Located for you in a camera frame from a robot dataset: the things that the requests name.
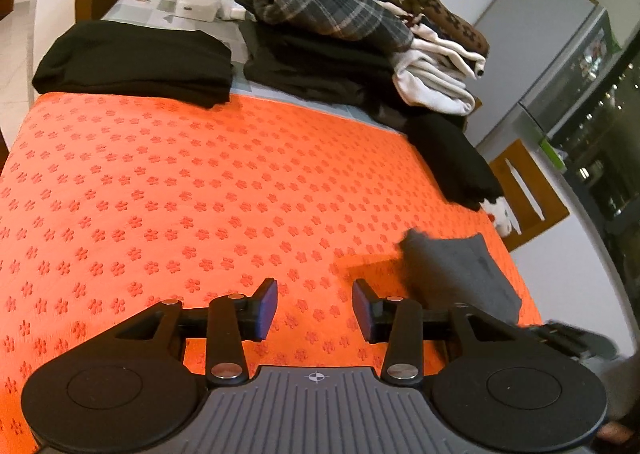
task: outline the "checkered tablecloth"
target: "checkered tablecloth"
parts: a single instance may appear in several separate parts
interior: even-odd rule
[[[179,29],[186,31],[201,30],[226,44],[231,49],[231,60],[234,65],[234,81],[232,84],[232,92],[238,94],[247,94],[257,98],[269,98],[270,100],[285,101],[287,103],[297,104],[302,107],[320,110],[334,116],[340,116],[348,119],[355,119],[380,127],[381,129],[391,130],[384,125],[380,125],[370,118],[368,114],[358,107],[341,104],[319,103],[317,101],[306,101],[296,96],[291,96],[279,90],[275,90],[264,85],[249,82],[244,77],[242,71],[244,63],[247,61],[248,52],[244,39],[236,22],[226,22],[215,20],[213,22],[202,22],[177,17],[174,15],[176,0],[119,0],[116,5],[105,15],[105,20],[113,20],[136,24],[139,26],[148,26],[152,28]]]

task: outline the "silver screw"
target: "silver screw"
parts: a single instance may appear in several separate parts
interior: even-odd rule
[[[211,368],[211,374],[222,380],[232,380],[242,374],[242,368],[238,364],[223,362]]]
[[[396,380],[410,380],[418,376],[418,368],[410,364],[394,364],[386,372]]]

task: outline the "gray plaid fabric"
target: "gray plaid fabric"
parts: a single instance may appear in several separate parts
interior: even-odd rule
[[[382,52],[404,52],[414,35],[402,21],[372,0],[236,0],[267,24],[293,26]]]

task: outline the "refrigerator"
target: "refrigerator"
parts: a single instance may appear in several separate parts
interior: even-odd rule
[[[591,0],[494,0],[476,23],[491,46],[468,84],[482,107],[465,135],[488,160],[532,145],[568,116],[612,57],[607,11]]]

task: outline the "gray ribbed plate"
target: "gray ribbed plate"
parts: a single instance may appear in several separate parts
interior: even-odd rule
[[[42,454],[57,451],[44,449]],[[145,454],[481,454],[414,389],[369,368],[261,368],[212,391],[180,434]],[[587,454],[587,449],[571,451]]]

